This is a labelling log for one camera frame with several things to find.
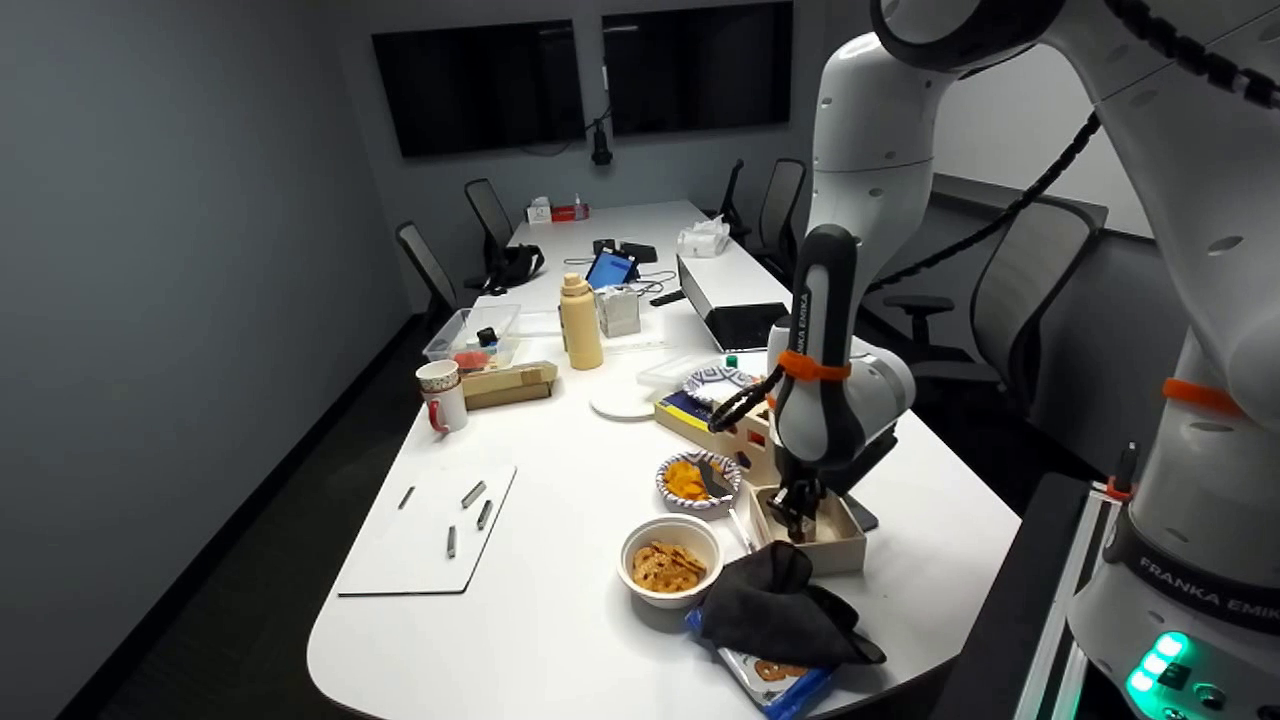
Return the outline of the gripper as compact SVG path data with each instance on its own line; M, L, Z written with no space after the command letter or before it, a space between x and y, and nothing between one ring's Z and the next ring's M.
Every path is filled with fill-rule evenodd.
M780 488L768 500L774 520L786 529L790 539L801 544L817 541L817 514L827 495L823 470L795 457L776 461Z

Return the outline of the wall monitor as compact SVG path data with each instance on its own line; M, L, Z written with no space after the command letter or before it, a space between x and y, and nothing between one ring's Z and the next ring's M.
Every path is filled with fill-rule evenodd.
M371 45L404 159L585 136L570 19L375 33Z
M602 37L617 136L790 120L790 0L609 14Z

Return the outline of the office chair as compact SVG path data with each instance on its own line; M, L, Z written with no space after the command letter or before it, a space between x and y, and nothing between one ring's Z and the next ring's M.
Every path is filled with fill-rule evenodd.
M506 292L506 247L513 237L513 228L488 178L471 179L463 192L485 233L483 256L486 278L483 290L488 295L502 295Z
M746 247L751 232L759 246L751 254L780 283L790 284L795 273L797 241L794 233L794 213L806 178L806 165L794 158L780 158L765 190L760 215L754 228L746 225L733 204L739 176L745 168L740 158L730 172L721 205L709 214L719 217L730 228L730 237Z
M955 311L951 299L887 297L884 305L904 311L911 323L902 356L915 380L915 410L956 404L1029 416L1041 384L1041 323L1098 229L1084 209L1057 199L1038 200L1012 219L970 296L974 354L931 340L931 318Z
M413 222L403 222L396 227L396 240L404 250L413 269L431 295L431 306L438 313L456 313L465 305L453 281L428 246Z

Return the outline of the white long box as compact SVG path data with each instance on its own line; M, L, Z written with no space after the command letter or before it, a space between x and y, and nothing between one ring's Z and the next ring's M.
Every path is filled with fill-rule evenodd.
M737 245L714 258L676 260L680 288L708 325L733 307L776 305L783 313L791 307L791 291Z

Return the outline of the light wooden open box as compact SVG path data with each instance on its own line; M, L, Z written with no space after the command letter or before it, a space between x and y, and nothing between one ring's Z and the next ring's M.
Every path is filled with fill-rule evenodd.
M810 559L817 577L863 571L867 536L845 498L827 495L818 505L815 520L804 521L805 541L799 542L790 538L787 527L768 505L778 489L778 486L754 486L748 496L750 523L759 546L776 541L795 544Z

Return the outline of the patterned bowl of orange chips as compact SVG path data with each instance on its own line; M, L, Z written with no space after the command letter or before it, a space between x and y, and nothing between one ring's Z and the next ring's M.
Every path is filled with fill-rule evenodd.
M731 483L733 493L724 498L708 498L700 482L700 473L694 462L701 459L712 460L719 466L726 483ZM722 454L698 450L676 454L664 460L655 471L655 488L662 500L676 511L703 516L719 516L728 512L745 484L745 471L740 462Z

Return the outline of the white bowl of crackers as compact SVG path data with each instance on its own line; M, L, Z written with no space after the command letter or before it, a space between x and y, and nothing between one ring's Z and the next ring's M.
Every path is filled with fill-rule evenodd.
M635 527L617 557L620 579L636 597L663 610L694 606L723 569L724 556L710 524L675 512Z

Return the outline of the brown wooden closed box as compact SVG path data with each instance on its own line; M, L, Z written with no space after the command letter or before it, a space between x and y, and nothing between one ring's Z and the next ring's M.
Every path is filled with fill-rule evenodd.
M479 410L549 398L558 375L559 368L549 361L470 373L461 380L465 405Z

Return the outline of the clear plastic bin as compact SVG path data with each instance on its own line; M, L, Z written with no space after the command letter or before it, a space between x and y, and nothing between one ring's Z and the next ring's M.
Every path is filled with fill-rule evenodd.
M493 327L500 341L493 354L492 365L486 370L507 368L512 363L518 346L516 334L520 305L498 304L458 310L431 338L422 355L431 363L448 359L466 348L480 348L476 333L484 327Z

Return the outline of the wooden shape sorter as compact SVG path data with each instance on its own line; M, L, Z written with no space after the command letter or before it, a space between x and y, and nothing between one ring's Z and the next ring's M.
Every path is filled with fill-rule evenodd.
M690 395L677 391L653 405L653 418L695 446L737 461L746 482L755 487L778 486L771 436L774 402L758 404L744 419L719 433L709 430L712 407Z

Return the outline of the white round lid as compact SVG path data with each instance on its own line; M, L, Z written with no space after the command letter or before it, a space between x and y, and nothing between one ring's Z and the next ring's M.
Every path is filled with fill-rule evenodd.
M654 416L659 392L639 384L612 386L595 392L590 409L600 418L617 423L649 421Z

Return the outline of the clear plastic container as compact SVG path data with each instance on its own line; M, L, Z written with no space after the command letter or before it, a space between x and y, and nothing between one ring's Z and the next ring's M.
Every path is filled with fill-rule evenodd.
M636 374L639 386L663 393L681 389L689 377L707 366L723 364L722 354L676 354Z

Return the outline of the black backpack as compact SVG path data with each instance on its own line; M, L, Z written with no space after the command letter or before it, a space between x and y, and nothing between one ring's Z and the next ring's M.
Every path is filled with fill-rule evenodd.
M499 296L508 290L530 282L544 266L545 256L536 245L516 243L498 247L489 243L485 249L485 279L481 291Z

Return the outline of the grey tissue box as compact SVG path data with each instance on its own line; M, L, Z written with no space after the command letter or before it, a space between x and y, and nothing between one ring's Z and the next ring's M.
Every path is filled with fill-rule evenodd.
M626 286L611 286L594 292L596 319L607 338L636 334L643 329L640 295Z

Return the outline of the empty patterned bowl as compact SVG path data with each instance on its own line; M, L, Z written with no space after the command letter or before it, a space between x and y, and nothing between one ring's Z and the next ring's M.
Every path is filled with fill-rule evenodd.
M700 405L714 409L758 382L758 375L737 366L704 366L687 377L682 384L682 392Z

